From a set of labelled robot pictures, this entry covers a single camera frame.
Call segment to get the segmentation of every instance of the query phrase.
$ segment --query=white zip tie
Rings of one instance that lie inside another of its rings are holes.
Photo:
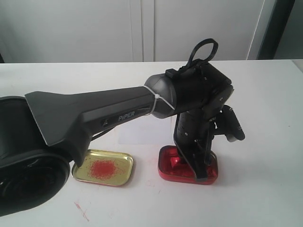
[[[145,87],[147,90],[149,90],[155,96],[155,101],[153,103],[153,107],[152,107],[151,112],[149,114],[152,114],[152,112],[155,110],[155,107],[156,107],[156,104],[157,104],[157,99],[162,99],[171,109],[175,110],[175,108],[165,98],[163,98],[159,94],[155,93],[148,86],[144,85],[143,87]]]

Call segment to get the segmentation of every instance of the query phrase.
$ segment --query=red mark on table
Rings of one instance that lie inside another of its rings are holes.
[[[87,221],[89,221],[89,219],[87,218],[87,216],[86,216],[86,211],[85,212],[83,212],[83,210],[82,210],[82,208],[80,207],[80,205],[78,204],[78,203],[76,203],[76,202],[74,202],[75,203],[75,205],[76,205],[76,207],[78,208],[78,210],[80,210],[80,212],[82,213],[82,215],[83,215],[83,217],[87,220]]]
[[[114,161],[97,160],[92,162],[90,176],[99,180],[107,180],[116,174],[116,170],[117,167]]]

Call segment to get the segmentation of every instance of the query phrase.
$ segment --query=metal tray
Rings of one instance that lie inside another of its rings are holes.
[[[78,181],[121,186],[128,181],[133,164],[129,154],[91,149],[82,166],[74,164],[71,173]]]

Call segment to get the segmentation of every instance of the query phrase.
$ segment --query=table surface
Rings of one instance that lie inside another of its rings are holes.
[[[143,85],[183,62],[0,64],[0,96],[41,90],[82,93]],[[0,225],[31,227],[292,226],[303,223],[303,73],[290,60],[214,61],[232,81],[232,106],[246,134],[213,141],[219,177],[211,186],[161,179],[161,145],[120,145],[116,130],[91,148],[132,154],[123,187],[78,182],[34,209],[1,217]]]

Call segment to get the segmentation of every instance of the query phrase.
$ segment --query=red powder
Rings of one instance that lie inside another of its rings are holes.
[[[116,169],[115,162],[110,160],[98,160],[92,163],[90,167],[90,176],[99,180],[107,180],[115,175]]]

